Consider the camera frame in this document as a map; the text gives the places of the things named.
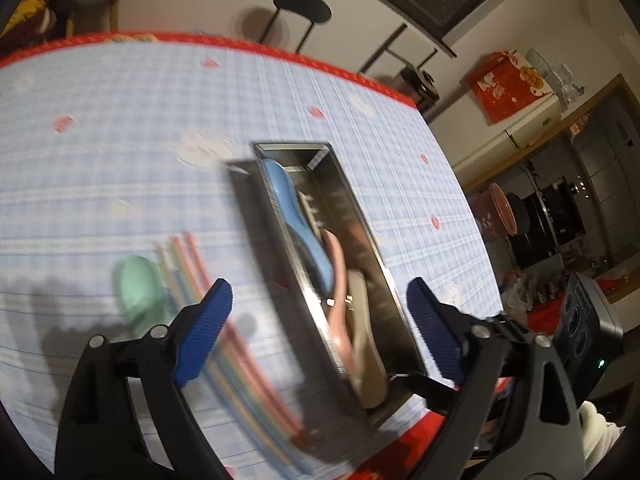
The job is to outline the beige plastic spoon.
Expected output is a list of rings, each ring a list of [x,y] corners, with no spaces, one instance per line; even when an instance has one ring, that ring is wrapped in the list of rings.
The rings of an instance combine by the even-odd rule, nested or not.
[[[385,366],[376,346],[370,319],[367,282],[361,271],[347,271],[347,318],[352,329],[354,370],[352,386],[366,410],[377,408],[387,396],[388,380]]]

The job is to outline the green chopstick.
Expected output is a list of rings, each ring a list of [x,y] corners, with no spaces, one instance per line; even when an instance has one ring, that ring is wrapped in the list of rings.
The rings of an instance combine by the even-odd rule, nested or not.
[[[174,296],[175,303],[194,304],[208,291],[208,275],[194,261],[198,255],[192,245],[184,246],[180,237],[171,237],[166,244],[155,244],[158,266],[163,280]],[[217,333],[213,347],[205,353],[195,342],[179,347],[179,377],[193,375],[197,370],[206,376],[209,385],[224,400],[245,433],[251,437],[279,467],[306,470],[295,439],[300,429],[288,420],[285,408],[280,408],[277,395],[259,374],[242,340],[227,320],[232,304],[229,286],[218,290],[216,306],[209,310],[206,321]]]

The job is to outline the green plastic spoon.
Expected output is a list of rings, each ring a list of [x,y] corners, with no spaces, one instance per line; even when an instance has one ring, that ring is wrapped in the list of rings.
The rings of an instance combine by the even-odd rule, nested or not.
[[[116,264],[113,281],[118,307],[134,338],[142,337],[155,325],[170,322],[165,286],[150,259],[128,256]]]

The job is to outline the steel utensil tray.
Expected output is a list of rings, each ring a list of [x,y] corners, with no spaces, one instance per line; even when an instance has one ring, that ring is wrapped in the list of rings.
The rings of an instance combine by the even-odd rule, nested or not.
[[[397,288],[333,146],[255,141],[232,168],[253,178],[286,288],[344,412],[369,431],[425,370]]]

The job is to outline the pink plastic spoon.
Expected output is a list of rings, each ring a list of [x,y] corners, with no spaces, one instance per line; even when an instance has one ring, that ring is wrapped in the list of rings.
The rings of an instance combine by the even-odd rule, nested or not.
[[[328,316],[329,332],[346,372],[352,374],[355,370],[355,358],[346,324],[347,269],[344,252],[340,241],[332,232],[323,229],[321,233],[334,271],[333,304]]]

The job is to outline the blue plastic spoon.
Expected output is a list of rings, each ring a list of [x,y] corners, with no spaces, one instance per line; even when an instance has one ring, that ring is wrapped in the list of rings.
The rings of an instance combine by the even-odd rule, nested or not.
[[[284,223],[294,233],[308,257],[323,295],[333,292],[334,271],[329,257],[300,209],[296,188],[288,173],[276,160],[262,161],[269,184],[280,208]]]

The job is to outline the pink waste bin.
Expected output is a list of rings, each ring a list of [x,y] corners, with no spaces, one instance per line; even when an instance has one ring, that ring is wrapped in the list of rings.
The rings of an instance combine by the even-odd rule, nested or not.
[[[470,207],[486,243],[518,234],[518,225],[511,205],[498,184],[472,198]]]

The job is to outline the blue plaid table mat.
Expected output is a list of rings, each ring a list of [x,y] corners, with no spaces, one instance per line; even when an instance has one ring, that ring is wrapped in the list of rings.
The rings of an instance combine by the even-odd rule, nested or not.
[[[235,329],[316,440],[266,448],[201,374],[186,398],[239,478],[334,479],[390,443],[408,456],[430,438],[418,398],[375,432],[338,407],[282,284],[257,142],[330,144],[398,289],[424,278],[465,312],[499,312],[468,202],[404,96],[301,55],[176,32],[22,51],[1,64],[1,400],[46,465],[86,342],[130,332],[116,271],[184,234],[231,284]]]

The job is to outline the white refrigerator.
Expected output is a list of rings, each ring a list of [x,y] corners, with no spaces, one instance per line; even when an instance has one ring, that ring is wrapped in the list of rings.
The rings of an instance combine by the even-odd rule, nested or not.
[[[468,93],[454,104],[451,138],[457,149],[451,164],[461,183],[533,144],[561,118],[560,100],[547,94],[501,122],[490,124],[477,100]]]

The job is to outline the brown rice cooker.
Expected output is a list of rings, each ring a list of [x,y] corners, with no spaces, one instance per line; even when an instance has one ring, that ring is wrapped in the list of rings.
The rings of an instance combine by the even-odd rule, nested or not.
[[[399,92],[413,100],[421,113],[432,108],[439,100],[433,78],[424,70],[406,66],[399,73]]]

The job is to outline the red cloth on refrigerator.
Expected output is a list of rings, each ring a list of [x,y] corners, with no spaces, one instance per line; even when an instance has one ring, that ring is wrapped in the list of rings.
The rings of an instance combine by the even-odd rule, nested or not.
[[[517,50],[492,52],[464,82],[491,125],[552,93],[544,77]]]

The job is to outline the black metal rack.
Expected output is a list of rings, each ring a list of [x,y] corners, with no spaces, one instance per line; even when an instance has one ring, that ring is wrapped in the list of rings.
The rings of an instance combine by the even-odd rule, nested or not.
[[[401,67],[424,68],[439,47],[407,23],[401,23],[358,68],[360,75],[394,74]]]

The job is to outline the black round stool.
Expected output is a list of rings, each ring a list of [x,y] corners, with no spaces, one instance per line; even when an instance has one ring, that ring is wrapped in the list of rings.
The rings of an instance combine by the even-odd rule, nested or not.
[[[281,11],[290,12],[306,18],[309,25],[304,33],[303,38],[299,41],[295,53],[299,54],[303,50],[308,37],[316,26],[326,24],[332,18],[331,8],[323,0],[272,0],[272,3],[276,10],[272,14],[267,26],[260,36],[259,43],[265,44],[277,18]]]

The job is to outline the yellow snack bags pile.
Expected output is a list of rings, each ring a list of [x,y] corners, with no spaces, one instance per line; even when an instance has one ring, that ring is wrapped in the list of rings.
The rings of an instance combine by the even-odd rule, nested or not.
[[[1,34],[1,56],[43,40],[55,22],[50,0],[21,0]]]

